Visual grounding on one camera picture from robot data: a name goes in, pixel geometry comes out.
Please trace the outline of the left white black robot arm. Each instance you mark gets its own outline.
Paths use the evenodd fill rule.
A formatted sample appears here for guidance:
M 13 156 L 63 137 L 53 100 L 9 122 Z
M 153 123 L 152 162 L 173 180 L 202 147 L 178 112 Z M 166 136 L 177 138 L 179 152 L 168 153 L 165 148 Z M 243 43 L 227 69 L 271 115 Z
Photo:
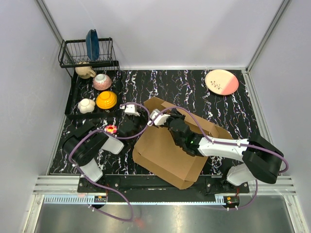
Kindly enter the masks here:
M 146 118 L 143 116 L 125 116 L 117 128 L 117 136 L 122 140 L 105 130 L 92 134 L 81 143 L 84 137 L 97 130 L 93 122 L 87 121 L 64 139 L 62 149 L 67 155 L 71 155 L 71 160 L 89 178 L 88 187 L 94 192 L 100 192 L 104 189 L 105 180 L 102 178 L 103 172 L 98 167 L 95 157 L 100 150 L 114 155 L 120 154 L 128 145 L 128 138 L 138 134 L 140 127 L 145 124 Z

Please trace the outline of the brown cardboard box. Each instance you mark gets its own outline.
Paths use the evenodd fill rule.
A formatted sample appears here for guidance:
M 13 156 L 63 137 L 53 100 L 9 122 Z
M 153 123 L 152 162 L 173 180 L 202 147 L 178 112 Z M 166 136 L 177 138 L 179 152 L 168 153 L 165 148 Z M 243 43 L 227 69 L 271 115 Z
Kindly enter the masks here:
M 175 105 L 152 97 L 144 102 L 144 106 L 150 111 L 160 111 Z M 184 115 L 187 123 L 193 132 L 201 133 L 195 121 L 184 110 L 178 109 Z M 233 139 L 231 134 L 222 127 L 214 124 L 197 115 L 194 117 L 203 128 L 204 132 L 211 137 L 220 139 Z M 173 137 L 167 128 L 149 127 L 141 135 L 134 145 L 133 160 L 138 165 L 149 170 L 161 179 L 179 189 L 187 189 L 197 181 L 207 157 L 190 156 L 175 145 Z

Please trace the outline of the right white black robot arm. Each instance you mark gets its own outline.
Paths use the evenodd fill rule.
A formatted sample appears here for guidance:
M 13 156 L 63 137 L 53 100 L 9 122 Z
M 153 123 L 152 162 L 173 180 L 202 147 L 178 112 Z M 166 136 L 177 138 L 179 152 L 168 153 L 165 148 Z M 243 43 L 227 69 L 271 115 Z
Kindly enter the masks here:
M 244 182 L 259 180 L 275 184 L 283 161 L 283 153 L 262 136 L 251 139 L 219 139 L 196 133 L 185 122 L 185 116 L 176 109 L 163 114 L 162 127 L 168 128 L 174 143 L 190 156 L 217 156 L 240 161 L 221 179 L 221 188 L 232 192 Z

